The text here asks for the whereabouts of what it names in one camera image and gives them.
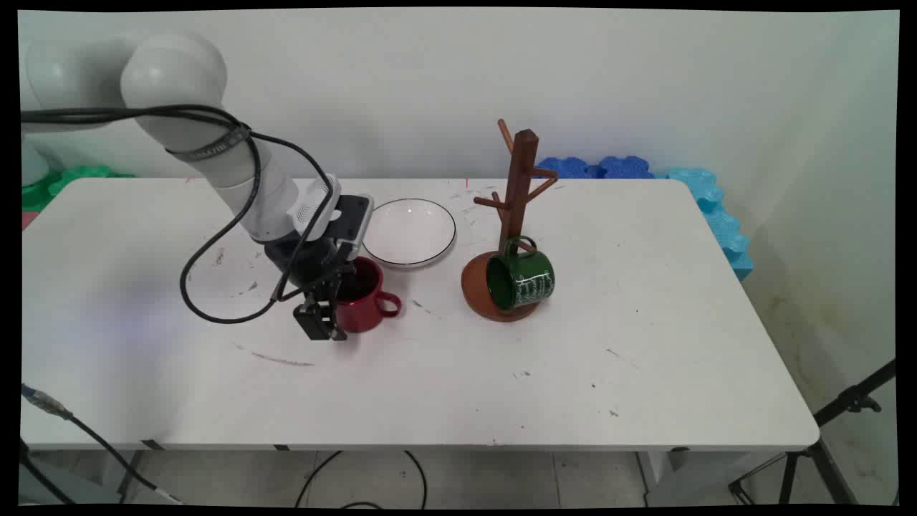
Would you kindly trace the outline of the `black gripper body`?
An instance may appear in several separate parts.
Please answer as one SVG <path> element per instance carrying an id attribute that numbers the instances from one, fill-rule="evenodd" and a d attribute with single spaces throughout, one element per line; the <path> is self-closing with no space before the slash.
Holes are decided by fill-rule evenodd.
<path id="1" fill-rule="evenodd" d="M 272 292 L 276 301 L 337 285 L 355 268 L 354 245 L 343 239 L 323 237 L 301 242 L 298 235 L 286 235 L 263 245 L 263 249 L 269 261 L 281 271 L 281 279 Z"/>

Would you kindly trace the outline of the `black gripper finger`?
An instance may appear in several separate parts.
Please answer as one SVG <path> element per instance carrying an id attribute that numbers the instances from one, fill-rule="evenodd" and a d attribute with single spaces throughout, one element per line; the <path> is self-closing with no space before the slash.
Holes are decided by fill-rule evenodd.
<path id="1" fill-rule="evenodd" d="M 347 272 L 340 275 L 333 304 L 335 306 L 335 327 L 342 333 L 356 333 L 356 323 L 351 304 L 356 300 L 356 273 Z"/>
<path id="2" fill-rule="evenodd" d="M 335 324 L 328 306 L 322 306 L 314 296 L 304 296 L 301 304 L 292 311 L 294 320 L 312 342 L 333 342 Z"/>

